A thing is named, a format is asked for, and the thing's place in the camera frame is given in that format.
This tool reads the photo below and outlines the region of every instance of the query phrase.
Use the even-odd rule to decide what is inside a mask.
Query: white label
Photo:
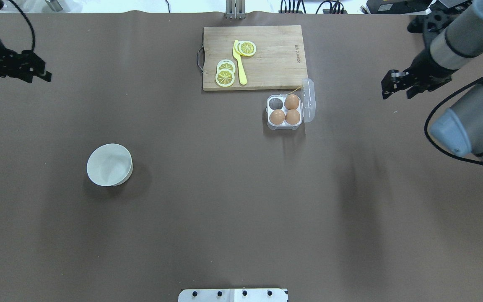
[[[383,4],[379,6],[379,9],[377,11],[388,11],[391,10],[392,3],[391,4]]]

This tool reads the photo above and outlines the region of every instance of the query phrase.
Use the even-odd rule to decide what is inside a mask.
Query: white floor
[[[90,12],[127,12],[140,10],[144,12],[165,13],[167,3],[165,0],[58,0],[65,12],[90,13]],[[168,0],[173,13],[192,13],[226,11],[226,0]],[[15,0],[25,12],[29,13],[53,13],[44,0]],[[315,13],[322,2],[321,0],[304,0],[307,13]],[[366,0],[341,0],[348,13],[362,13],[361,5],[366,6]],[[329,4],[322,5],[318,13],[323,9],[329,9]],[[278,12],[280,0],[246,0],[245,11]],[[9,2],[5,1],[5,8],[0,12],[17,12]]]

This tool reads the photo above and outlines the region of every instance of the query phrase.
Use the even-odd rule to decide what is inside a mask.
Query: white bracket
[[[226,0],[227,19],[245,19],[245,0]]]
[[[288,302],[288,289],[183,290],[178,302]]]

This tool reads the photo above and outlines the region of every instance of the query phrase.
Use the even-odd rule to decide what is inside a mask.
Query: egg
[[[275,125],[280,125],[284,122],[284,111],[277,109],[272,112],[270,115],[270,122]]]
[[[288,110],[286,113],[286,122],[290,125],[295,125],[301,119],[301,115],[299,115],[299,111],[297,110]]]
[[[284,101],[284,106],[288,110],[297,109],[297,107],[299,107],[299,96],[295,94],[288,94],[286,101]]]

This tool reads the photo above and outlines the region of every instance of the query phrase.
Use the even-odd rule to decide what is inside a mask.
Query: white metal plate
[[[178,302],[288,302],[287,289],[188,289]]]

